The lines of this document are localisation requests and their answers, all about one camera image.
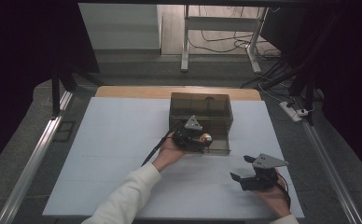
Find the power strip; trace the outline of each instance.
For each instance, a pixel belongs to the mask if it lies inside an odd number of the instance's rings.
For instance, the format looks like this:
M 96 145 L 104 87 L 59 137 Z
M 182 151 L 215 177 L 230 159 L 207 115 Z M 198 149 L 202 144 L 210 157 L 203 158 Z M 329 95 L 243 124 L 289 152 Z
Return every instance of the power strip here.
M 300 109 L 297 110 L 297 114 L 300 117 L 304 117 L 304 116 L 308 116 L 309 115 L 309 111 L 305 110 L 305 109 Z
M 298 122 L 300 120 L 302 120 L 300 118 L 300 116 L 297 114 L 297 111 L 294 110 L 294 108 L 290 107 L 286 107 L 286 105 L 288 104 L 288 102 L 282 102 L 279 104 L 280 107 L 282 107 L 284 109 L 284 111 L 287 113 L 287 115 L 294 121 L 294 122 Z

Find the floor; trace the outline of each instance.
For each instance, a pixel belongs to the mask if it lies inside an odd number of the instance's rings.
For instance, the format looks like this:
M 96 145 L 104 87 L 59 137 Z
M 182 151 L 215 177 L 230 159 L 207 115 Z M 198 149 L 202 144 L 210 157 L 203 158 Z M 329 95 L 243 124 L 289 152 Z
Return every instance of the floor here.
M 162 43 L 163 55 L 181 54 L 184 41 L 184 6 L 162 6 Z M 225 18 L 256 18 L 256 7 L 211 7 L 190 6 L 190 17 L 225 17 Z M 190 54 L 245 54 L 246 42 L 251 40 L 252 32 L 223 32 L 223 31 L 189 31 Z M 279 51 L 270 43 L 258 39 L 258 50 L 266 49 L 270 55 L 278 55 Z
M 234 9 L 222 8 L 226 15 L 232 15 Z M 207 8 L 207 13 L 211 15 L 211 9 Z M 197 41 L 202 34 L 198 32 Z M 175 41 L 180 35 L 165 35 L 165 37 Z M 208 35 L 207 38 L 222 38 L 218 35 Z M 226 49 L 232 47 L 233 42 L 225 44 L 210 43 L 210 48 Z M 180 72 L 180 47 L 168 49 L 168 55 L 114 55 L 111 53 L 97 54 L 97 60 L 102 71 L 95 76 L 106 85 L 158 85 L 158 86 L 214 86 L 239 88 L 243 83 L 255 78 L 251 72 L 251 65 L 244 49 L 237 55 L 206 55 L 209 52 L 198 51 L 190 57 L 188 73 Z M 267 71 L 273 64 L 272 61 L 259 61 L 263 71 Z M 56 133 L 55 141 L 50 146 L 47 156 L 42 161 L 42 166 L 38 170 L 35 179 L 29 188 L 21 207 L 15 216 L 13 223 L 80 223 L 83 218 L 53 218 L 42 217 L 42 208 L 51 193 L 51 188 L 56 182 L 58 173 L 62 169 L 63 161 L 67 156 L 67 149 L 72 144 L 72 138 L 77 132 L 78 123 L 83 118 L 84 109 L 89 103 L 90 97 L 94 95 L 97 86 L 88 80 L 75 75 L 78 89 L 75 91 L 64 121 L 74 121 L 76 123 L 71 139 L 63 141 L 63 133 Z M 256 88 L 257 83 L 253 82 L 245 86 L 246 88 Z M 262 99 L 266 102 L 271 115 L 271 122 L 276 131 L 276 135 L 283 150 L 285 158 L 290 162 L 292 179 L 297 188 L 299 200 L 302 203 L 305 219 L 300 223 L 349 223 L 340 205 L 339 197 L 331 187 L 327 175 L 317 159 L 312 143 L 306 135 L 302 123 L 294 123 L 278 106 L 278 101 L 287 100 L 284 97 L 286 90 L 282 86 L 277 86 L 270 92 L 261 91 Z M 29 160 L 42 132 L 51 116 L 51 86 L 50 81 L 42 83 L 35 88 L 34 102 L 15 132 L 12 139 L 7 144 L 4 152 L 0 156 L 0 212 L 7 197 L 17 182 L 21 171 Z M 345 186 L 350 191 L 360 214 L 362 215 L 362 163 L 345 143 L 338 132 L 330 125 L 321 112 L 321 102 L 314 103 L 313 120 L 314 127 L 318 131 L 323 144 Z M 136 223 L 150 223 L 149 221 L 136 221 Z M 194 221 L 177 221 L 176 223 L 198 223 Z M 228 223 L 224 221 L 199 221 L 199 223 Z M 238 223 L 267 223 L 267 220 L 238 221 Z

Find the metal rail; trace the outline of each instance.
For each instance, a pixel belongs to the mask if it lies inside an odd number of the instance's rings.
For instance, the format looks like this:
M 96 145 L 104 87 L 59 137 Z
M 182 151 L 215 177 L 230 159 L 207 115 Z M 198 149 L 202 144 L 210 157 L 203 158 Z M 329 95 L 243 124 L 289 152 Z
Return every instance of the metal rail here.
M 344 182 L 341 180 L 341 177 L 333 165 L 332 160 L 327 154 L 327 150 L 321 142 L 321 139 L 318 136 L 314 126 L 311 126 L 307 120 L 304 120 L 303 127 L 313 144 L 313 148 L 317 153 L 318 160 L 320 160 L 321 165 L 327 173 L 327 177 L 332 185 L 332 188 L 339 197 L 339 201 L 344 210 L 344 213 L 349 219 L 349 222 L 352 224 L 362 224 L 362 216 L 358 212 L 358 209 L 352 196 L 350 195 L 348 188 L 346 188 L 344 185 Z
M 31 183 L 33 182 L 36 171 L 38 170 L 42 159 L 44 159 L 44 156 L 47 153 L 47 149 L 53 138 L 53 135 L 62 121 L 64 110 L 68 106 L 72 96 L 73 94 L 69 91 L 64 93 L 61 99 L 60 114 L 56 119 L 49 121 L 45 131 L 41 135 L 41 138 L 39 139 L 33 154 L 30 157 L 30 160 L 27 161 L 27 164 L 24 167 L 18 182 L 10 193 L 7 202 L 5 203 L 3 210 L 0 213 L 0 224 L 10 224 L 12 223 L 13 218 L 16 216 L 21 206 L 21 202 L 23 201 L 28 188 L 30 188 Z

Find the white table surface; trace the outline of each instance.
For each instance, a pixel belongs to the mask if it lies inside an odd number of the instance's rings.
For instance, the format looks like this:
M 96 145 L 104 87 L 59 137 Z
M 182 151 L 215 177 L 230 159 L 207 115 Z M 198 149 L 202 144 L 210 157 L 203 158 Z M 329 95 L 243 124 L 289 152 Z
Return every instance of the white table surface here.
M 169 107 L 168 99 L 91 98 L 43 215 L 91 216 L 166 134 Z M 230 172 L 254 175 L 244 155 L 283 159 L 267 108 L 263 101 L 232 101 L 231 109 L 229 156 L 187 155 L 164 170 L 137 218 L 272 217 L 254 193 L 242 191 L 230 177 Z M 289 185 L 291 212 L 304 217 L 287 168 L 279 171 Z

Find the hand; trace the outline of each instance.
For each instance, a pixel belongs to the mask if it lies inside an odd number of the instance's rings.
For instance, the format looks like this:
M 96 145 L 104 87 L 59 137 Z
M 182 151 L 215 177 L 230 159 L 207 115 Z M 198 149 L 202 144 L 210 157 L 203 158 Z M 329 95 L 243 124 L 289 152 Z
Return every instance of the hand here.
M 282 178 L 279 178 L 277 183 L 285 188 L 285 182 Z M 277 187 L 252 191 L 268 205 L 278 218 L 291 215 L 291 212 L 288 209 L 288 204 L 286 203 L 285 195 Z
M 173 133 L 167 136 L 166 141 L 161 145 L 158 157 L 152 162 L 159 172 L 171 164 L 176 163 L 181 157 L 190 152 L 181 150 L 172 139 Z

